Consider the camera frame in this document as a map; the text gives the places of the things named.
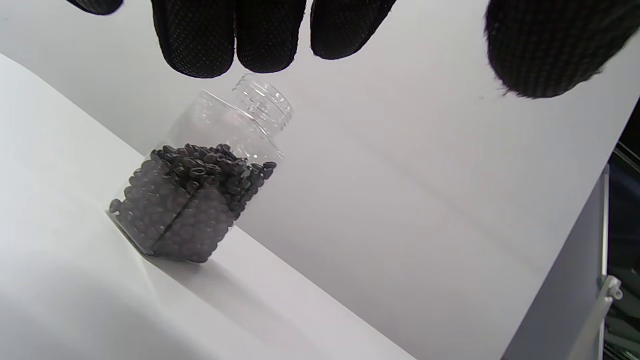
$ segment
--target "white table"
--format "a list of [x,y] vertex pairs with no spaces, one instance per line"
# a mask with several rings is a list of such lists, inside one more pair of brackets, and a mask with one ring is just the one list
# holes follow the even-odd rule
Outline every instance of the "white table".
[[141,156],[0,55],[0,357],[413,359],[238,228],[149,263],[103,209]]

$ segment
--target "white surface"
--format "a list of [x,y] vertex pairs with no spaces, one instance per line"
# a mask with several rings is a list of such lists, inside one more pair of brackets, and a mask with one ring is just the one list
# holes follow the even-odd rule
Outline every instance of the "white surface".
[[3,360],[413,359],[238,228],[142,259],[103,212],[142,157],[2,55],[0,143]]
[[[557,99],[503,96],[486,1],[399,0],[358,54],[323,61],[308,18],[286,71],[285,162],[241,227],[419,359],[495,360],[542,284],[640,94],[640,40]],[[0,53],[138,151],[201,89],[164,63],[150,3],[92,17],[0,2]]]
[[[606,255],[603,261],[603,230],[608,232],[604,227],[604,204],[609,199],[606,176],[602,174],[593,188],[502,360],[567,360],[578,345],[578,335],[600,293],[597,279],[607,266]],[[581,360],[602,360],[600,336],[580,346],[585,351]]]

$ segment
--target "black glove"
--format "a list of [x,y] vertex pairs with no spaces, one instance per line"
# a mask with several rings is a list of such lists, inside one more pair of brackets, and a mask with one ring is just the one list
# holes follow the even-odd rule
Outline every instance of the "black glove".
[[640,0],[491,0],[489,63],[509,92],[554,97],[601,71],[640,27]]
[[[96,15],[122,0],[67,0]],[[396,0],[315,0],[311,48],[323,59],[354,54],[367,43]],[[291,64],[305,0],[151,0],[160,48],[170,67],[194,78],[224,74],[237,56],[254,72]]]

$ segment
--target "white backdrop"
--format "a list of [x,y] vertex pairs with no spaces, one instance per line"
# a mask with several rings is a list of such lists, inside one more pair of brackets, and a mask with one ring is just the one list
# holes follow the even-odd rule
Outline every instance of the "white backdrop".
[[[398,0],[341,61],[312,56],[305,19],[296,61],[267,77],[295,114],[241,227],[417,359],[500,357],[640,94],[635,38],[560,98],[503,96],[485,6]],[[145,0],[105,18],[0,2],[0,52],[140,152],[244,73],[170,70]]]

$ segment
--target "bottle neck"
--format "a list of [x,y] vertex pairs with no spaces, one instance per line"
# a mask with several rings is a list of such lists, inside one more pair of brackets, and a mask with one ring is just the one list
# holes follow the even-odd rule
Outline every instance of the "bottle neck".
[[289,101],[256,75],[245,74],[233,93],[233,105],[251,115],[271,138],[280,133],[293,116]]

